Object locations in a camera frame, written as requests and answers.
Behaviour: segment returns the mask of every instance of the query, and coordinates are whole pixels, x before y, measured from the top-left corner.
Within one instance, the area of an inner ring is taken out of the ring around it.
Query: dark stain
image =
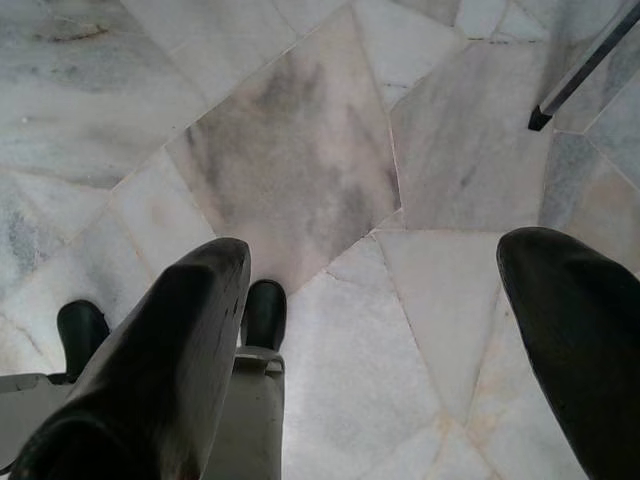
[[[105,28],[101,25],[90,25],[86,31],[72,33],[69,32],[64,35],[43,35],[40,33],[36,33],[33,37],[38,41],[44,41],[49,43],[69,43],[69,42],[77,42],[81,40],[90,40],[92,38],[99,37],[109,33],[109,29]]]
[[[460,179],[461,189],[466,188],[471,183],[471,180],[473,179],[477,170],[478,170],[478,165],[477,164],[472,165],[469,171]]]

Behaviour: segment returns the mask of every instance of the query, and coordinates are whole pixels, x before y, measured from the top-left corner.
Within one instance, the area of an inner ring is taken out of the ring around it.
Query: marble floor
[[[526,129],[619,4],[0,0],[0,375],[236,236],[290,294],[285,479],[586,478],[494,258],[539,224],[640,271],[640,26]]]

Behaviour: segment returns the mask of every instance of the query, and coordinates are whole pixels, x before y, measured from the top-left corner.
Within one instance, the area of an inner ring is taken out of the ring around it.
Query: white marble tile
[[[204,113],[119,2],[19,3],[0,9],[0,165],[111,188]]]
[[[363,261],[351,262],[351,273],[342,262],[347,280],[322,272],[290,298],[285,479],[359,478],[394,452],[412,457],[406,442],[441,428],[437,394],[371,242],[348,252]],[[387,287],[350,281],[366,275]],[[416,441],[432,445],[429,438]]]
[[[124,4],[199,87],[209,106],[296,40],[270,1],[125,0]]]
[[[537,19],[512,2],[498,26],[495,38],[504,41],[540,42],[548,41],[550,34]]]
[[[111,214],[103,215],[0,307],[9,322],[10,336],[3,341],[23,353],[12,363],[13,371],[5,373],[64,371],[58,310],[73,300],[90,300],[114,328],[149,286],[149,275],[126,233]],[[29,349],[32,355],[24,353]]]
[[[145,167],[119,185],[112,207],[123,219],[155,275],[215,234],[178,176],[169,180],[161,149]]]
[[[273,0],[273,3],[296,32],[306,35],[347,0]]]
[[[504,294],[476,390],[471,438],[503,480],[584,480],[527,359]]]
[[[456,26],[470,39],[489,38],[502,20],[507,0],[462,0]]]
[[[527,130],[546,48],[471,45],[392,111],[409,229],[503,231],[537,220],[551,129]]]
[[[5,171],[0,172],[0,205],[1,301],[60,249],[64,239]]]
[[[53,177],[12,173],[26,198],[50,225],[69,241],[97,218],[109,191],[77,185]]]
[[[588,130],[587,136],[640,188],[640,71]]]
[[[464,39],[454,29],[389,0],[358,0],[353,5],[389,108],[434,67],[464,48]]]
[[[464,424],[491,334],[498,234],[380,232],[393,281],[434,384]]]
[[[394,3],[413,8],[424,15],[452,27],[460,0],[392,0]]]
[[[640,268],[640,192],[582,135],[554,136],[540,225],[580,239],[631,271]]]
[[[438,461],[429,480],[498,480],[480,453],[455,422],[449,427]]]
[[[384,110],[343,9],[167,146],[253,278],[291,292],[399,208]]]
[[[424,480],[444,439],[445,420],[432,428],[421,430],[399,445],[389,458],[362,477],[362,480]]]

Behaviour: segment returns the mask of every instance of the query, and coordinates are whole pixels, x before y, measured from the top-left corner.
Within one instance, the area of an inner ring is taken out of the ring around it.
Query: floor tile
[[[123,219],[140,254],[155,275],[196,247],[215,238],[182,179],[167,178],[160,150],[140,172],[118,186],[113,208]]]
[[[293,291],[399,207],[388,125],[349,9],[168,145],[253,277]]]
[[[503,41],[540,42],[551,36],[538,20],[516,3],[510,3],[494,38]]]
[[[119,2],[16,3],[0,12],[0,165],[111,188],[204,112]]]
[[[470,436],[502,480],[586,479],[533,376],[504,294],[475,394]]]
[[[408,228],[502,231],[535,223],[551,134],[527,123],[545,50],[476,43],[395,106]]]
[[[270,1],[123,3],[199,87],[210,106],[296,40]]]
[[[28,201],[15,178],[0,173],[0,300],[62,247],[64,239]]]
[[[611,102],[588,137],[616,166],[640,188],[640,72]]]
[[[491,334],[499,235],[376,233],[434,384],[464,424]]]
[[[418,432],[398,446],[389,458],[360,478],[362,480],[389,480],[390,478],[424,480],[433,466],[433,461],[444,439],[445,422],[439,423],[443,425],[438,424]]]
[[[507,5],[507,0],[462,0],[456,26],[468,38],[489,38],[502,20]]]
[[[518,0],[554,35],[579,42],[597,35],[625,0]]]
[[[498,480],[460,425],[452,422],[429,480]]]
[[[540,224],[640,269],[640,192],[582,135],[556,134]]]
[[[425,429],[432,433],[416,442],[428,448],[439,435],[437,394],[373,247],[366,239],[346,253],[363,258],[351,267],[361,272],[321,272],[290,298],[285,479],[359,478],[394,452],[413,457],[406,442]],[[354,281],[365,274],[386,287]]]
[[[273,3],[296,32],[306,35],[347,0],[273,0]]]
[[[465,45],[455,30],[389,0],[358,0],[354,7],[387,107]]]
[[[0,307],[9,322],[3,341],[20,353],[9,364],[13,371],[5,373],[64,371],[58,310],[73,300],[90,300],[114,328],[149,286],[148,273],[122,227],[111,214],[103,215]]]
[[[392,0],[395,3],[413,8],[443,25],[452,27],[460,0]]]
[[[640,70],[640,25],[636,25],[589,75],[555,116],[555,127],[584,132]]]
[[[100,188],[40,175],[12,173],[11,176],[25,197],[66,241],[97,218],[109,199],[109,191]]]

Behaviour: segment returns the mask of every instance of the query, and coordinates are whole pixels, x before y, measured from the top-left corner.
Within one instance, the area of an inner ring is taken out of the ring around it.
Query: metal pole
[[[576,64],[569,70],[542,102],[533,110],[529,130],[539,132],[558,109],[576,91],[622,38],[640,20],[640,0],[629,0],[618,10]]]

